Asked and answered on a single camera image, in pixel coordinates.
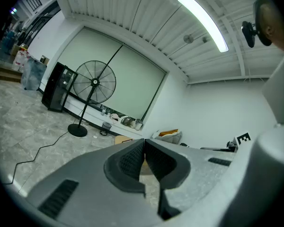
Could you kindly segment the translucent plastic bag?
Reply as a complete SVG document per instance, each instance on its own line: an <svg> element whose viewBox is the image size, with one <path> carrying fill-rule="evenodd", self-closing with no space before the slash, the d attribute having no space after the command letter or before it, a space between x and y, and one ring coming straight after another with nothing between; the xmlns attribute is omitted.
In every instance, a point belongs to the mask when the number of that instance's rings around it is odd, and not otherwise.
<svg viewBox="0 0 284 227"><path fill-rule="evenodd" d="M46 70L46 65L30 57L25 62L21 76L21 85L24 90L37 91Z"/></svg>

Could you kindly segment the black standing floor fan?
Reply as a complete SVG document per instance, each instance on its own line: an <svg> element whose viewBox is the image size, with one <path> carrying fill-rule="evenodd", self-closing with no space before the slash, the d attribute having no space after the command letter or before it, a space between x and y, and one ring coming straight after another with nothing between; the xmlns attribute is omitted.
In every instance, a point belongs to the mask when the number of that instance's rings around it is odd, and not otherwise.
<svg viewBox="0 0 284 227"><path fill-rule="evenodd" d="M101 61L87 61L78 67L76 73L77 77L72 89L85 104L79 122L70 124L68 132L81 138L88 133L87 129L81 125L87 107L101 104L113 95L116 88L116 77L108 64Z"/></svg>

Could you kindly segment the person's cream printed shirt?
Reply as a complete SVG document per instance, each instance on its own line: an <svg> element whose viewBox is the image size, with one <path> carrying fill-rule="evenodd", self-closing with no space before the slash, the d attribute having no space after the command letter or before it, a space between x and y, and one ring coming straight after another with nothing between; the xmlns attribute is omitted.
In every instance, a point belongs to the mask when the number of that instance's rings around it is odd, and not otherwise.
<svg viewBox="0 0 284 227"><path fill-rule="evenodd" d="M284 124L284 57L265 83L263 95L267 100L276 121Z"/></svg>

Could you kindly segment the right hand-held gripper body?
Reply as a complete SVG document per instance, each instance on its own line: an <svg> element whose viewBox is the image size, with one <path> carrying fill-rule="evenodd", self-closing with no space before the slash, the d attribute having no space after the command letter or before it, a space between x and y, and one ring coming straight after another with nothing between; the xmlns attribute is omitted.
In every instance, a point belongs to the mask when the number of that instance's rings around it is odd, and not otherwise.
<svg viewBox="0 0 284 227"><path fill-rule="evenodd" d="M227 148L231 151L231 152L237 152L237 150L239 149L239 146L247 141L250 141L250 135L248 132L239 135L239 136L235 136L234 139L232 141L229 141L227 143Z"/></svg>

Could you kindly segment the white plastic jug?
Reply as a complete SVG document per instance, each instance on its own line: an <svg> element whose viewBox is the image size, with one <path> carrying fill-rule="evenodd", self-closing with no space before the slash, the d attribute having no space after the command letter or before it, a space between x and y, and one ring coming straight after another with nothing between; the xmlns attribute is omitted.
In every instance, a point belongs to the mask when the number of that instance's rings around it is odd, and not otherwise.
<svg viewBox="0 0 284 227"><path fill-rule="evenodd" d="M24 65L28 62L28 59L30 58L30 54L28 51L21 51L21 63L20 63L20 68L23 68Z"/></svg>
<svg viewBox="0 0 284 227"><path fill-rule="evenodd" d="M22 54L18 51L12 64L12 69L18 71L22 64Z"/></svg>

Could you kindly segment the brown handbag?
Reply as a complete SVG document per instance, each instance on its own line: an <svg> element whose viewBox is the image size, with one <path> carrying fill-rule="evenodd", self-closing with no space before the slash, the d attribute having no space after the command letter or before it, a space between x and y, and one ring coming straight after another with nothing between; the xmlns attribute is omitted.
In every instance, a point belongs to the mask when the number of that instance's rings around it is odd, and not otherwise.
<svg viewBox="0 0 284 227"><path fill-rule="evenodd" d="M120 123L126 127L131 127L133 119L129 116L123 116L120 118Z"/></svg>

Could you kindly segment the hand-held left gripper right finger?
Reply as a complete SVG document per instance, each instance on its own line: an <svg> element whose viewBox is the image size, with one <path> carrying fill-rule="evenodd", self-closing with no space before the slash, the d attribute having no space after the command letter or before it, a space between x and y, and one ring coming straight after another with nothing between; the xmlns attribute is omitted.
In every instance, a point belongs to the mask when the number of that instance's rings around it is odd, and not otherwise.
<svg viewBox="0 0 284 227"><path fill-rule="evenodd" d="M152 140L145 140L145 160L160 184L158 215L167 220L180 213L170 206L165 190L178 188L190 173L188 159Z"/></svg>

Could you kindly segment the oval wooden table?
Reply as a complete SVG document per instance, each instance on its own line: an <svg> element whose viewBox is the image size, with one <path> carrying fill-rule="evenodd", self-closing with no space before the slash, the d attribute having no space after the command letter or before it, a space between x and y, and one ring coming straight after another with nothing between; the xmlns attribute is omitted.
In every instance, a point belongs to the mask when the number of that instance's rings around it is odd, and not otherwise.
<svg viewBox="0 0 284 227"><path fill-rule="evenodd" d="M124 136L124 135L118 135L118 136L115 137L115 145L121 144L122 141L129 140L129 139L132 139L132 138L129 138L129 137Z"/></svg>

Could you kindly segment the long ceiling tube light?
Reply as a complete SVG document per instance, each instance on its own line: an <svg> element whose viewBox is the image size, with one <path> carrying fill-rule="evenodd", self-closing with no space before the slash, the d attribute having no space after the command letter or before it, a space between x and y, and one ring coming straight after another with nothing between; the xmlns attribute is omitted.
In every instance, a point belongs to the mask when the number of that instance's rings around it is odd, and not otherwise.
<svg viewBox="0 0 284 227"><path fill-rule="evenodd" d="M215 42L218 50L221 53L227 52L229 50L227 43L224 40L219 28L209 16L209 14L204 10L204 8L196 0L177 0L186 9L188 9L204 26L213 41Z"/></svg>

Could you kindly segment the black glass display cabinet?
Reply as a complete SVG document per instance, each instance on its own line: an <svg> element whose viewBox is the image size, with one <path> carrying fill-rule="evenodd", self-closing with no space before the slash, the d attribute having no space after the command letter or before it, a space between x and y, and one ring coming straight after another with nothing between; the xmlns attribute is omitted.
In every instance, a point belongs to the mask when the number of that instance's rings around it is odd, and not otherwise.
<svg viewBox="0 0 284 227"><path fill-rule="evenodd" d="M68 94L78 74L59 62L56 63L46 84L42 103L49 111L63 111Z"/></svg>

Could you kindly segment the pale roller window blind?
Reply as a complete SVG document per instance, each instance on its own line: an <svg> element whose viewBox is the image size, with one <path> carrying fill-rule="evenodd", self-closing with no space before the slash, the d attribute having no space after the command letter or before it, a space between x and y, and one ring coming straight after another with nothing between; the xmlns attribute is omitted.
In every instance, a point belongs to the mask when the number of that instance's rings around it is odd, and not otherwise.
<svg viewBox="0 0 284 227"><path fill-rule="evenodd" d="M115 44L91 47L92 58L108 62L116 78L113 95L104 106L135 119L141 119L151 103L165 73L126 46Z"/></svg>
<svg viewBox="0 0 284 227"><path fill-rule="evenodd" d="M92 90L92 80L99 78L90 102L107 104L116 95L117 70L112 58L121 44L90 29L82 29L66 46L58 62L78 73L71 94L86 101Z"/></svg>

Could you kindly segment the black mesh trash bin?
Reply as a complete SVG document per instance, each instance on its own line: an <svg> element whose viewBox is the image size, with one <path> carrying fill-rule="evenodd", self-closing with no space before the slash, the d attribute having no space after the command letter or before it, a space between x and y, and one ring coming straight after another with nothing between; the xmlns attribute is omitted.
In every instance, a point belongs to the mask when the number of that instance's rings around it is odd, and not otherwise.
<svg viewBox="0 0 284 227"><path fill-rule="evenodd" d="M110 123L103 122L101 129L100 129L100 134L102 136L106 136L107 134L110 133L111 127L112 127L112 125Z"/></svg>

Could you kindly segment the black white striped blanket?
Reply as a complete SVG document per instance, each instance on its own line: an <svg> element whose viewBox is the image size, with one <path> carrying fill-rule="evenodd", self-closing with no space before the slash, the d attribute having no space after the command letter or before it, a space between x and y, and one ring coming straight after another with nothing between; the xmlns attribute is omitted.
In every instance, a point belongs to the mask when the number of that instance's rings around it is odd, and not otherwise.
<svg viewBox="0 0 284 227"><path fill-rule="evenodd" d="M159 136L159 133L162 132L162 131L157 131L155 133L153 133L152 135L152 139L156 139L156 140L161 140L161 141L164 141L164 142L168 142L168 143L172 143L172 144L179 144L181 138L182 138L182 131L180 131L178 129L178 132L177 133L173 133L173 134L168 134L168 135L165 135L163 137L160 137Z"/></svg>

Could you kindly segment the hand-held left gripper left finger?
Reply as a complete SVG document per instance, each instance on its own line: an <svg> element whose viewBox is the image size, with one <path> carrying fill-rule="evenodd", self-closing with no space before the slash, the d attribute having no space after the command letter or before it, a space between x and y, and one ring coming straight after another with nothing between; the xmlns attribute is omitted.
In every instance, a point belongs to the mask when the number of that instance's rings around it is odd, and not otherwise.
<svg viewBox="0 0 284 227"><path fill-rule="evenodd" d="M139 181L145 160L144 139L117 144L114 149L104 163L106 178L123 192L145 193L145 185Z"/></svg>

